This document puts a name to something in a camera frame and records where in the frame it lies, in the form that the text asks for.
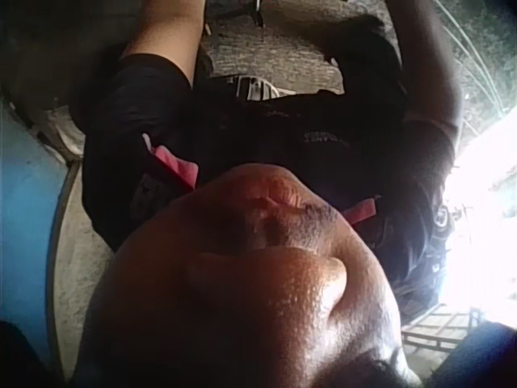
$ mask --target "person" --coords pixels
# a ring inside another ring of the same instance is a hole
[[[345,94],[193,87],[204,0],[146,0],[91,110],[83,202],[116,253],[80,386],[415,386],[390,288],[422,258],[462,98],[431,0],[351,27]]]

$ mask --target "blue surface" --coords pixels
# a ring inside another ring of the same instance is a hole
[[[50,234],[67,168],[0,111],[0,314],[49,365],[45,289]]]

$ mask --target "nose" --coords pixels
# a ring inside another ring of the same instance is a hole
[[[244,258],[205,255],[190,262],[188,272],[203,305],[222,317],[226,329],[240,333],[248,353],[282,368],[282,376],[309,378],[338,346],[331,313],[347,285],[338,259],[274,247]]]

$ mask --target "black t-shirt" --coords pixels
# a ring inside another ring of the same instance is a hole
[[[168,60],[125,58],[88,123],[83,202],[115,251],[170,201],[247,162],[288,168],[346,215],[390,281],[422,257],[454,149],[400,106],[320,92],[241,102]]]

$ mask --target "leg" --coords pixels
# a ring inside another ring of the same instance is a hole
[[[340,46],[334,58],[343,76],[345,93],[352,98],[406,106],[401,65],[395,48],[383,36],[383,23],[370,15],[340,27]]]

